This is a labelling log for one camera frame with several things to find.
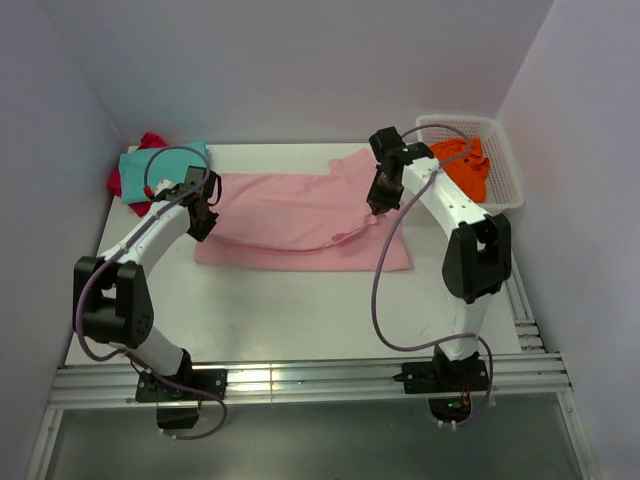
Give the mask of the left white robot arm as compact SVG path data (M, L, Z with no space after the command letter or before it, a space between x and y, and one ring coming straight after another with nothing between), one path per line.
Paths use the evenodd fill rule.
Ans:
M218 174L190 167L183 182L157 185L149 212L114 247L77 261L73 330L87 357L105 362L122 354L172 399L208 395L197 388L188 351L154 326L147 275L180 237L201 242L209 235L218 218L210 199L221 193Z

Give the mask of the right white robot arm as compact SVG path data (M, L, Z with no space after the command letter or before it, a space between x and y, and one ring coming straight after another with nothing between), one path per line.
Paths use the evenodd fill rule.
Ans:
M419 144L375 149L376 173L367 196L373 214L404 217L422 203L447 238L441 274L449 294L451 331L429 342L434 357L425 380L446 390L465 381L485 389L490 367L479 358L480 331L493 297L510 278L511 225L473 202Z

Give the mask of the pink t-shirt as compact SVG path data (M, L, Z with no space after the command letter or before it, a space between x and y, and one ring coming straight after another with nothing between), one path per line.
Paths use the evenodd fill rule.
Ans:
M195 262L286 272L411 269L402 232L386 238L397 213L375 216L366 202L372 153L360 149L328 166L319 175L223 175L218 223L197 244Z

